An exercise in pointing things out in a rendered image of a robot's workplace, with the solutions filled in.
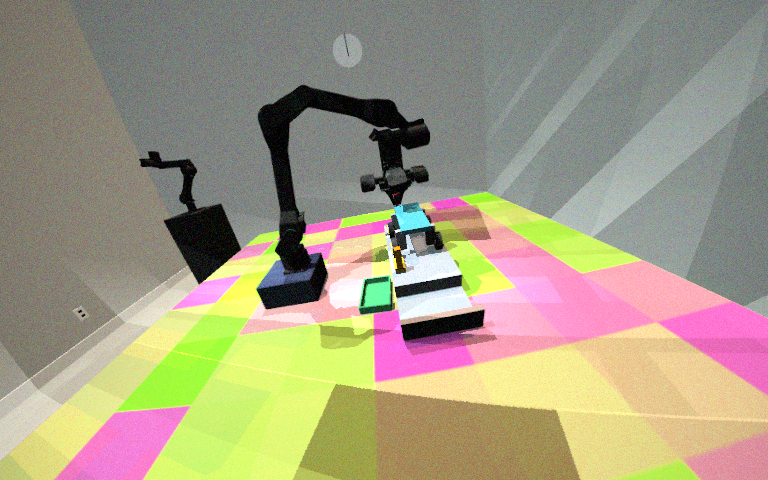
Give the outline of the green tray floor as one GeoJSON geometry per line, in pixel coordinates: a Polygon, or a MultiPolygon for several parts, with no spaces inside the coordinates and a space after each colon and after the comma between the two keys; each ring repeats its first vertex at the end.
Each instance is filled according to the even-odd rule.
{"type": "Polygon", "coordinates": [[[389,281],[366,284],[363,307],[389,303],[389,281]]]}

